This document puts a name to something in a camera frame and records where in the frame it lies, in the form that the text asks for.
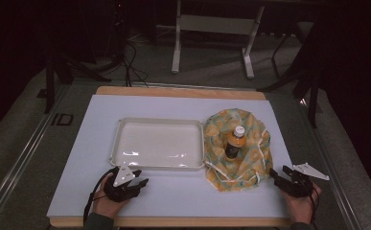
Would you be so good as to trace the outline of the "black metal stand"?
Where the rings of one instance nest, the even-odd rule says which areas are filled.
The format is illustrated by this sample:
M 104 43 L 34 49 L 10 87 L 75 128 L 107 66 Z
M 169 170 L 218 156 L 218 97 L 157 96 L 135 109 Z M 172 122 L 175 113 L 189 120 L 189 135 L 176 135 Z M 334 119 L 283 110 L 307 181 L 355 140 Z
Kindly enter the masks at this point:
M 74 77 L 70 71 L 70 67 L 75 67 L 79 71 L 84 72 L 88 77 L 95 81 L 109 81 L 95 73 L 94 70 L 84 66 L 79 61 L 68 57 L 65 54 L 52 53 L 46 59 L 46 88 L 44 90 L 44 97 L 46 99 L 45 113 L 48 114 L 55 104 L 55 76 L 58 76 L 61 82 L 71 84 Z
M 315 112 L 320 82 L 320 73 L 316 67 L 305 67 L 295 61 L 280 80 L 269 86 L 257 88 L 257 91 L 271 92 L 295 80 L 298 80 L 298 83 L 292 90 L 292 96 L 295 99 L 303 100 L 306 94 L 310 93 L 308 119 L 312 127 L 316 128 Z

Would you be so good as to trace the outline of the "orange drink bottle white cap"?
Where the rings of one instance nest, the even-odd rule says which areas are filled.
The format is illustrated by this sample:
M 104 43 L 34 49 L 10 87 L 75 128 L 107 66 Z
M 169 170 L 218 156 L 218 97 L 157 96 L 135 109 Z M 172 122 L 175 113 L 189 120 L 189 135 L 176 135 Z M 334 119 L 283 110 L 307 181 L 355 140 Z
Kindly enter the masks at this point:
M 245 129 L 243 126 L 236 126 L 234 130 L 227 135 L 225 148 L 226 157 L 235 159 L 246 143 Z

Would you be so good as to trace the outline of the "wooden table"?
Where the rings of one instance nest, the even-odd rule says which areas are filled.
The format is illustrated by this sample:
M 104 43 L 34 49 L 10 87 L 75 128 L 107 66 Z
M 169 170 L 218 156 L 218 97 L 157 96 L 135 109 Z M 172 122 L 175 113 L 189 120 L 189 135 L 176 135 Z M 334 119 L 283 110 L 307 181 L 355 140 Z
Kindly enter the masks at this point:
M 185 89 L 185 88 L 146 88 L 146 87 L 115 87 L 101 86 L 95 95 L 107 96 L 140 96 L 140 97 L 170 97 L 191 99 L 222 99 L 222 100 L 255 100 L 266 101 L 260 92 L 228 91 L 211 89 Z M 58 228 L 80 227 L 80 217 L 49 218 L 51 224 Z M 289 225 L 288 216 L 284 218 L 217 218 L 217 217 L 121 217 L 120 213 L 115 223 L 121 227 L 285 227 Z

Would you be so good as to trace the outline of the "person's right hand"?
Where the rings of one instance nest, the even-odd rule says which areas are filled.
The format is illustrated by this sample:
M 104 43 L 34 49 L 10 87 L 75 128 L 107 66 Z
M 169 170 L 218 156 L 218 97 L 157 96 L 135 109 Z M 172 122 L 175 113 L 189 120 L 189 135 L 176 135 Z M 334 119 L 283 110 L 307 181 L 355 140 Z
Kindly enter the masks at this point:
M 315 210 L 317 209 L 321 189 L 313 184 L 313 191 L 310 196 L 293 197 L 285 192 L 282 193 L 290 214 L 290 222 L 305 222 L 311 224 Z

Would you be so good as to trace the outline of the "white board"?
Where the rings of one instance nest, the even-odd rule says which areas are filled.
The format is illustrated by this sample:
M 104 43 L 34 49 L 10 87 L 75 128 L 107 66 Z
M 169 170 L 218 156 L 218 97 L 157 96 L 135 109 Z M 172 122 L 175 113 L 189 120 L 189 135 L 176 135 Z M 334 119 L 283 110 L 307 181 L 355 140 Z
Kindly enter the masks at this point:
M 126 117 L 206 121 L 217 112 L 238 108 L 262 121 L 270 134 L 274 167 L 290 164 L 290 156 L 268 101 L 94 95 L 49 207 L 53 218 L 80 217 L 89 194 L 111 168 L 109 155 L 118 125 Z M 120 212 L 121 217 L 284 218 L 284 200 L 271 179 L 247 191 L 221 193 L 203 169 L 144 170 L 149 183 Z

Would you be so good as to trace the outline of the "person's left hand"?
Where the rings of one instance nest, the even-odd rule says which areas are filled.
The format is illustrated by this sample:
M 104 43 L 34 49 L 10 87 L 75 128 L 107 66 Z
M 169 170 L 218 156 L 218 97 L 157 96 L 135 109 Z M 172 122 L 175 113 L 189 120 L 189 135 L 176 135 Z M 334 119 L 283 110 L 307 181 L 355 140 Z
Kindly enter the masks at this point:
M 117 214 L 129 203 L 129 200 L 115 202 L 110 200 L 104 192 L 105 180 L 101 183 L 100 189 L 94 195 L 92 212 L 98 215 L 115 219 Z

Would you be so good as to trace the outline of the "white metal table frame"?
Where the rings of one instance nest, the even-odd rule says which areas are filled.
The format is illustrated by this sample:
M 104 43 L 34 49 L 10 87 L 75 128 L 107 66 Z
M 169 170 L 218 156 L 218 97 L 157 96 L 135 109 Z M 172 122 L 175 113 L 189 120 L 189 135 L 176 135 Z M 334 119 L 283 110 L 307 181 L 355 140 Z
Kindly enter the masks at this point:
M 172 73 L 177 74 L 180 67 L 181 57 L 181 32 L 205 32 L 232 35 L 247 35 L 249 40 L 242 48 L 243 66 L 246 77 L 255 77 L 253 64 L 250 57 L 253 43 L 257 36 L 261 19 L 265 11 L 265 6 L 260 6 L 254 19 L 226 18 L 215 16 L 202 16 L 183 14 L 181 12 L 181 0 L 176 0 L 176 19 L 175 19 L 175 44 L 172 62 Z

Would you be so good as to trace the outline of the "metal floor rail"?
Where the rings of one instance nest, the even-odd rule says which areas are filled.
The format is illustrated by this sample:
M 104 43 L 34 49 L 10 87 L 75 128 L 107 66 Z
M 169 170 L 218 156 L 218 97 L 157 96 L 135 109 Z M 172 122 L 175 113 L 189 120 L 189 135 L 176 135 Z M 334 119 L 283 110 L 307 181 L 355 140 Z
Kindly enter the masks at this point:
M 50 126 L 53 119 L 56 117 L 56 110 L 58 108 L 58 105 L 69 89 L 70 85 L 68 84 L 64 84 L 59 87 L 55 97 L 55 101 L 50 110 L 43 115 L 31 138 L 2 180 L 0 184 L 0 213 L 2 212 L 8 199 L 12 195 L 12 191 L 14 190 L 21 175 L 28 166 L 31 158 L 34 156 L 35 150 L 39 146 L 43 136 L 45 135 L 46 130 Z
M 302 159 L 313 163 L 329 176 L 328 181 L 315 180 L 323 191 L 319 209 L 316 211 L 315 223 L 320 229 L 325 230 L 360 230 L 359 220 L 338 176 L 340 168 L 336 168 L 333 164 L 333 156 L 327 149 L 327 142 L 322 137 L 320 125 L 313 126 L 310 123 L 309 106 L 304 99 L 295 102 L 305 129 L 304 133 L 312 148 L 306 156 L 302 156 Z

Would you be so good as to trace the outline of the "white plastic tray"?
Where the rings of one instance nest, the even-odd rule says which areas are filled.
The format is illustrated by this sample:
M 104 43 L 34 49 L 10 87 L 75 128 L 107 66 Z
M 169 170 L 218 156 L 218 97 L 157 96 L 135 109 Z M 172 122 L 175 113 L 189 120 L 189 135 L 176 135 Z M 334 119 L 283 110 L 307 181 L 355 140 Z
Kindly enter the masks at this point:
M 203 125 L 198 120 L 124 118 L 110 163 L 131 169 L 198 170 L 203 167 Z

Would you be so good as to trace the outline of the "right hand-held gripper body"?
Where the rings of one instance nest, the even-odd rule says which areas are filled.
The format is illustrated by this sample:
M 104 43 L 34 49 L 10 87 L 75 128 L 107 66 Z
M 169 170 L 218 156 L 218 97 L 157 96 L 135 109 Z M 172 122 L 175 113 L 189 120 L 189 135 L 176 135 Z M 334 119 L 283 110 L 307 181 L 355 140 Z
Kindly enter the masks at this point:
M 320 172 L 309 163 L 293 165 L 291 169 L 297 171 L 298 175 L 290 176 L 289 188 L 284 192 L 293 197 L 305 197 L 312 194 L 313 183 L 311 182 L 311 177 L 326 181 L 330 179 L 327 174 Z

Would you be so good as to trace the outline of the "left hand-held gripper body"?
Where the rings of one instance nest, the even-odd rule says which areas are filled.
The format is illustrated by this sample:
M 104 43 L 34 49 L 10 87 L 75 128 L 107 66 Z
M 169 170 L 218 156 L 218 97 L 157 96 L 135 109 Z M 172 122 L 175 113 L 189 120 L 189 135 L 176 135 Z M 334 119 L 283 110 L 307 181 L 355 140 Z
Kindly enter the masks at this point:
M 128 183 L 136 178 L 132 173 L 134 171 L 126 163 L 113 168 L 110 171 L 112 176 L 110 176 L 104 184 L 106 196 L 115 202 L 122 202 L 137 197 L 141 189 L 128 189 Z

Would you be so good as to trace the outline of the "yellow patterned drawstring cloth bag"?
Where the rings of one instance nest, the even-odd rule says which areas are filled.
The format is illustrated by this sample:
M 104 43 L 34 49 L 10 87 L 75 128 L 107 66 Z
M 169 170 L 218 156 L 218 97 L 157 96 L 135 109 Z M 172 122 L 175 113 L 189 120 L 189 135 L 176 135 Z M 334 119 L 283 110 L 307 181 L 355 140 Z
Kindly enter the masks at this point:
M 235 127 L 245 130 L 246 143 L 235 158 L 225 154 L 227 136 Z M 206 179 L 220 192 L 238 192 L 258 186 L 273 167 L 270 134 L 251 112 L 224 109 L 211 116 L 203 127 Z

